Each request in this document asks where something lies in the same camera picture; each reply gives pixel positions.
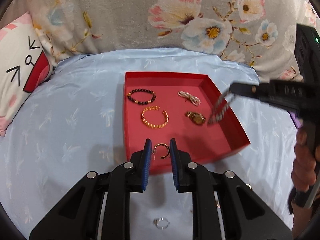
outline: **floral pillow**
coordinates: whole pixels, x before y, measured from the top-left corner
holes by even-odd
[[[28,13],[0,30],[0,57],[0,136],[4,136],[30,93],[52,73]]]
[[[81,52],[181,47],[248,64],[263,81],[290,79],[284,73],[299,74],[295,25],[319,28],[308,0],[27,1],[56,63]]]

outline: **silver chain bracelet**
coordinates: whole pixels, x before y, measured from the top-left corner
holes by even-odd
[[[208,124],[214,124],[217,122],[220,122],[223,119],[224,114],[226,113],[226,111],[229,109],[230,104],[236,99],[236,96],[234,94],[232,94],[232,98],[230,99],[229,102],[227,102],[225,104],[225,106],[222,108],[220,113],[217,113],[217,109],[219,108],[219,106],[221,105],[221,103],[223,102],[223,100],[229,95],[232,94],[230,92],[229,89],[227,89],[224,93],[221,94],[221,96],[218,98],[217,103],[215,104],[213,110],[212,110],[212,114],[209,118]]]

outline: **black tool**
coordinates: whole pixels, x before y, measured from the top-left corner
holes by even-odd
[[[170,140],[174,185],[192,192],[193,240],[221,240],[214,192],[217,192],[226,240],[289,240],[291,230],[232,171],[218,174],[192,162]]]
[[[100,212],[108,192],[102,239],[130,239],[130,192],[143,192],[148,184],[152,145],[147,139],[143,151],[112,172],[88,172],[49,211],[30,234],[30,240],[97,239]]]
[[[295,57],[304,83],[272,80],[258,86],[233,83],[230,92],[258,99],[271,106],[295,112],[303,120],[308,140],[314,154],[320,145],[320,37],[315,28],[297,25]],[[295,203],[310,208],[320,187],[320,163],[316,164],[317,181],[308,192],[297,192]]]

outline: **black bead bracelet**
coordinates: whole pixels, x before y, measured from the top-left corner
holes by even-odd
[[[145,102],[138,101],[138,100],[136,100],[136,99],[134,99],[134,98],[131,97],[131,95],[134,94],[134,93],[136,93],[136,92],[146,92],[146,93],[149,93],[149,94],[153,94],[153,97],[152,97],[152,99],[149,100],[149,101],[145,101]],[[130,92],[127,94],[127,97],[128,97],[128,99],[129,99],[130,101],[132,101],[132,102],[134,102],[134,103],[136,103],[136,104],[138,104],[138,105],[147,105],[147,104],[152,103],[153,101],[155,101],[155,99],[156,99],[156,93],[153,92],[153,91],[151,91],[151,90],[148,90],[148,89],[138,88],[138,89],[134,89],[134,90],[130,91]]]

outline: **light blue bedsheet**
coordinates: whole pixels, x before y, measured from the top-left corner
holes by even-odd
[[[233,81],[259,82],[250,67],[182,49],[123,50],[60,62],[0,138],[0,201],[27,238],[88,171],[105,173],[126,161],[126,71],[208,74],[220,91]],[[286,202],[295,126],[287,112],[254,100],[238,98],[232,109],[252,144],[206,167],[220,173],[233,170],[291,227]],[[175,191],[171,173],[151,176],[145,193],[131,194],[130,205],[132,240],[192,239],[192,197]],[[153,225],[158,217],[170,221],[166,230]]]

